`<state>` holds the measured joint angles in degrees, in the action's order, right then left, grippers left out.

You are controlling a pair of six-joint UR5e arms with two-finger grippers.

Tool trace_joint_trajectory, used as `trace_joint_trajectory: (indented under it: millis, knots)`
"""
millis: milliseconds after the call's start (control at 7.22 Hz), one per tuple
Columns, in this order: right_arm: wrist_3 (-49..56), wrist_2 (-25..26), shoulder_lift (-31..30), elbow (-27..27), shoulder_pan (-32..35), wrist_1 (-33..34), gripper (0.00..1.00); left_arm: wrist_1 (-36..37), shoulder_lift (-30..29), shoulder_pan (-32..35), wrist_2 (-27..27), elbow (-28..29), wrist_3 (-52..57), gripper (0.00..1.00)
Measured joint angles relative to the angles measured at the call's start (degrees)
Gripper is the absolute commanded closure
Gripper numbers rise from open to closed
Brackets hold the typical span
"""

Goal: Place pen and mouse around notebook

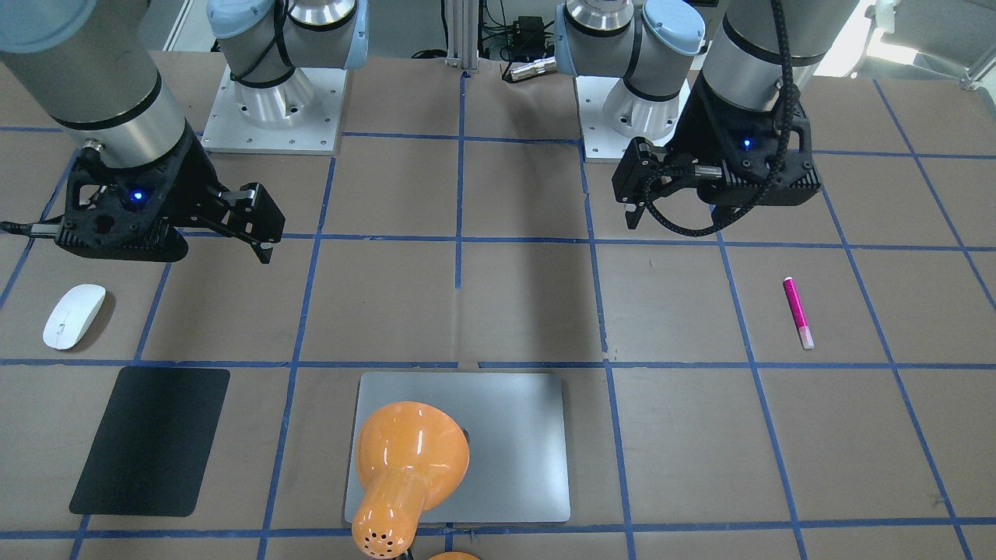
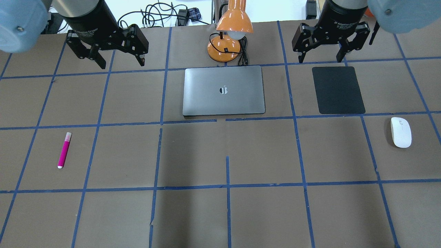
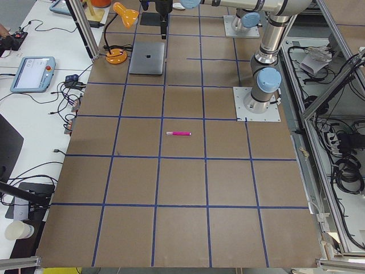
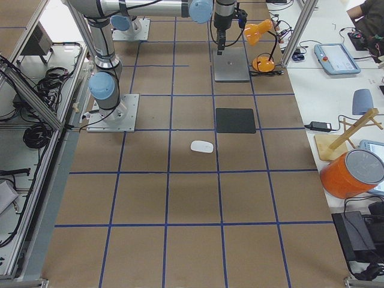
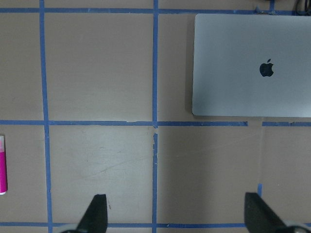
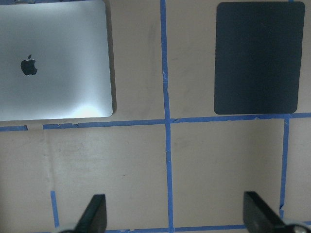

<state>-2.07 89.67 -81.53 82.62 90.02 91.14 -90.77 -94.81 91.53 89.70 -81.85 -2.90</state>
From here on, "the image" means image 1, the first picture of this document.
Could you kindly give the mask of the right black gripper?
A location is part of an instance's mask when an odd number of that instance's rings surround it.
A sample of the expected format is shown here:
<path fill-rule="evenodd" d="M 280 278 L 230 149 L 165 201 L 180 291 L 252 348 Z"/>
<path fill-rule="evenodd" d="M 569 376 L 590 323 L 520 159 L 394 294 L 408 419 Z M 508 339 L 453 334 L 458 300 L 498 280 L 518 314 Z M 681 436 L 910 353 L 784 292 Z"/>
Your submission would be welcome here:
<path fill-rule="evenodd" d="M 207 228 L 245 242 L 269 264 L 285 223 L 263 184 L 224 187 L 187 126 L 164 156 L 131 169 L 111 169 L 102 153 L 81 149 L 54 243 L 85 258 L 178 261 L 188 254 L 179 228 Z"/>

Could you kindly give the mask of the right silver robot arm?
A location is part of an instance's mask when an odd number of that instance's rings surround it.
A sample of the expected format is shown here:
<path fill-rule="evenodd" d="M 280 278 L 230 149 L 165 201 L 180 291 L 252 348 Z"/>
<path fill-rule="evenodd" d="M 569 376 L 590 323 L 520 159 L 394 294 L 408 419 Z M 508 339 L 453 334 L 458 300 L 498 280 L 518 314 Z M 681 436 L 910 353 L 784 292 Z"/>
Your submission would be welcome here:
<path fill-rule="evenodd" d="M 4 1 L 2 63 L 79 143 L 63 214 L 7 233 L 79 257 L 177 262 L 181 228 L 267 264 L 285 216 L 260 182 L 224 187 L 210 152 L 333 152 L 342 78 L 369 57 L 366 1 L 210 1 L 226 59 L 202 137 L 117 1 Z"/>

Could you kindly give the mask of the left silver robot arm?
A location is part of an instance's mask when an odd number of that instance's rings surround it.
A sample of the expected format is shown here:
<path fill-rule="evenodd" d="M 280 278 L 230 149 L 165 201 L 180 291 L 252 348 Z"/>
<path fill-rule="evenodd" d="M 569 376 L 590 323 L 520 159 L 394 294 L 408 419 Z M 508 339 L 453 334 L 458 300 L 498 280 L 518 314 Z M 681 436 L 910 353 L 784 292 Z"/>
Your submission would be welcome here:
<path fill-rule="evenodd" d="M 559 73 L 615 79 L 605 116 L 627 139 L 612 175 L 626 226 L 651 214 L 702 237 L 822 182 L 799 100 L 854 1 L 733 1 L 717 31 L 684 1 L 568 1 Z"/>

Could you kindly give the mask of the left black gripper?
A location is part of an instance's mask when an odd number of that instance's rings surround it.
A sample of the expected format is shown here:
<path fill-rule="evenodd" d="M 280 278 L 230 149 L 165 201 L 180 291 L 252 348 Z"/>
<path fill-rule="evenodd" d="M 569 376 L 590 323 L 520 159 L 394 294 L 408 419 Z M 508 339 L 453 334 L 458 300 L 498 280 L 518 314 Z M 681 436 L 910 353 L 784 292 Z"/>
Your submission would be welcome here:
<path fill-rule="evenodd" d="M 675 175 L 668 184 L 654 181 L 654 196 L 669 196 L 694 188 L 708 205 L 747 205 L 775 163 L 781 103 L 769 111 L 750 111 L 721 99 L 705 78 L 695 79 L 686 108 L 668 143 L 665 166 L 687 169 L 696 159 L 701 166 L 719 167 L 722 180 Z M 760 206 L 803 205 L 822 189 L 822 178 L 812 160 L 810 120 L 796 103 L 792 111 L 790 145 L 781 180 L 761 198 Z M 615 201 L 625 205 L 626 227 L 636 229 L 645 206 L 644 182 L 661 168 L 662 150 L 645 137 L 630 139 L 612 175 Z"/>

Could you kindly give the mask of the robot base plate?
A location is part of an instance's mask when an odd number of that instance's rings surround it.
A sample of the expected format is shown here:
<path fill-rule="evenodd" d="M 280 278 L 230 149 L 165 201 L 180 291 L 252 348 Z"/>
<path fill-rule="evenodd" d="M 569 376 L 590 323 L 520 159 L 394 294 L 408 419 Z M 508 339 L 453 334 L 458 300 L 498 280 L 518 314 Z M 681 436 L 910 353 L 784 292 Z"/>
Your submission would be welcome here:
<path fill-rule="evenodd" d="M 288 81 L 249 88 L 224 72 L 202 135 L 212 153 L 333 156 L 349 72 L 296 68 Z"/>
<path fill-rule="evenodd" d="M 635 137 L 665 145 L 690 95 L 687 79 L 675 98 L 663 102 L 640 98 L 618 78 L 580 75 L 575 86 L 584 156 L 591 163 L 619 162 Z"/>

